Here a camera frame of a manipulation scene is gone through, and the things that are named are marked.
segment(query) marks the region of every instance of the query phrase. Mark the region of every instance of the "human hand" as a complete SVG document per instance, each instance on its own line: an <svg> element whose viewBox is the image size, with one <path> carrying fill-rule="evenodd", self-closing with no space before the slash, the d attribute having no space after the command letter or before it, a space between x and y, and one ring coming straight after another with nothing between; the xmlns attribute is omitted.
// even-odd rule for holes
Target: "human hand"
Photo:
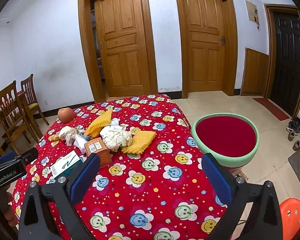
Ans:
<svg viewBox="0 0 300 240"><path fill-rule="evenodd" d="M13 201L13 196L11 195L11 193L7 192L7 198L8 198L8 203ZM14 227L18 224L18 219L14 214L14 210L12 208L11 205L8 205L8 210L6 211L6 213L4 214L4 217L6 218L6 220L8 221L8 224L11 227Z"/></svg>

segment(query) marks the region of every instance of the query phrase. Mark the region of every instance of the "blue gripper pad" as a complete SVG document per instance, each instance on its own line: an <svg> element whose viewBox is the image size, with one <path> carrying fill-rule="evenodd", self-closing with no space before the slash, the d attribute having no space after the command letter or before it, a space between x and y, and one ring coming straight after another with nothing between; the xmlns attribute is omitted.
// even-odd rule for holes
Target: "blue gripper pad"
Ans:
<svg viewBox="0 0 300 240"><path fill-rule="evenodd" d="M226 181L226 179L224 178L224 176L221 174L221 172L218 170L216 165L210 159L208 154L203 155L201 165L202 165L202 169L204 170L204 173L206 174L210 184L212 185L221 203L229 206L232 203L231 187Z"/></svg>
<svg viewBox="0 0 300 240"><path fill-rule="evenodd" d="M99 172L100 157L97 154L91 154L83 165L76 169L76 171L81 171L76 175L76 179L70 187L69 197L72 205L76 205L81 202L92 181Z"/></svg>
<svg viewBox="0 0 300 240"><path fill-rule="evenodd" d="M17 154L14 151L10 151L8 153L6 153L5 155L0 157L0 164L1 163L5 163L8 161L13 160L15 157L17 156Z"/></svg>

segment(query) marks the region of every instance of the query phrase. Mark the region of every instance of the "crumpled white tissue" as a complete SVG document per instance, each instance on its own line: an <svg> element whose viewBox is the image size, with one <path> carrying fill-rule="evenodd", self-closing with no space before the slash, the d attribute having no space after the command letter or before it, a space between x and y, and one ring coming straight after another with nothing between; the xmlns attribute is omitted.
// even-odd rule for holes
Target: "crumpled white tissue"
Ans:
<svg viewBox="0 0 300 240"><path fill-rule="evenodd" d="M85 147L84 147L84 144L87 142L87 140L84 139L84 138L82 138L79 134L74 134L73 137L74 137L74 143L73 143L73 146L76 146L77 148L79 148L79 149L80 149L80 152L81 152L82 154L87 153L87 152L86 152L86 149L85 149Z"/></svg>
<svg viewBox="0 0 300 240"><path fill-rule="evenodd" d="M130 131L125 131L119 125L119 119L113 118L108 126L105 126L100 135L106 147L117 152L119 147L130 146L132 143L132 135Z"/></svg>
<svg viewBox="0 0 300 240"><path fill-rule="evenodd" d="M61 140L66 141L67 146L71 146L74 142L74 136L77 134L75 128L70 126L65 126L60 130L59 137Z"/></svg>

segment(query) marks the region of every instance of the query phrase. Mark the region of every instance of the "floral patterned fabric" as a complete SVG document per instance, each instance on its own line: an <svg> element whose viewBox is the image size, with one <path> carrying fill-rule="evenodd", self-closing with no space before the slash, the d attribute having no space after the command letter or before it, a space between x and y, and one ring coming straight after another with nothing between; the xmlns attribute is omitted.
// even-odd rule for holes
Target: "floral patterned fabric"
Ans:
<svg viewBox="0 0 300 240"><path fill-rule="evenodd" d="M36 148L39 157L17 181L12 203L19 217L29 183L54 183L50 166L74 150L52 135L65 125L84 127L105 110L134 134L154 130L156 138L141 155L113 153L100 169L82 202L74 208L96 239L205 239L226 211L201 168L202 154L180 108L166 95L148 95L83 106L68 124L57 120ZM70 236L55 204L50 208L61 236Z"/></svg>

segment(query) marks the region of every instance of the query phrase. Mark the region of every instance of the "screw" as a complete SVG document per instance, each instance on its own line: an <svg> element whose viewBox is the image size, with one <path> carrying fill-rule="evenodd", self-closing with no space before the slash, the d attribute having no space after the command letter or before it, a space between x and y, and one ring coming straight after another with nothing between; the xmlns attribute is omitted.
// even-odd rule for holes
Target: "screw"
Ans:
<svg viewBox="0 0 300 240"><path fill-rule="evenodd" d="M266 181L266 185L267 185L268 187L272 187L272 186L273 186L272 182L269 181L269 180Z"/></svg>
<svg viewBox="0 0 300 240"><path fill-rule="evenodd" d="M59 183L65 183L66 182L66 177L60 177L59 179L58 179L58 182Z"/></svg>
<svg viewBox="0 0 300 240"><path fill-rule="evenodd" d="M236 177L235 180L236 180L239 184L244 183L244 179L241 178L241 177Z"/></svg>
<svg viewBox="0 0 300 240"><path fill-rule="evenodd" d="M35 187L37 185L37 183L35 181L31 181L29 185L30 185L30 187Z"/></svg>

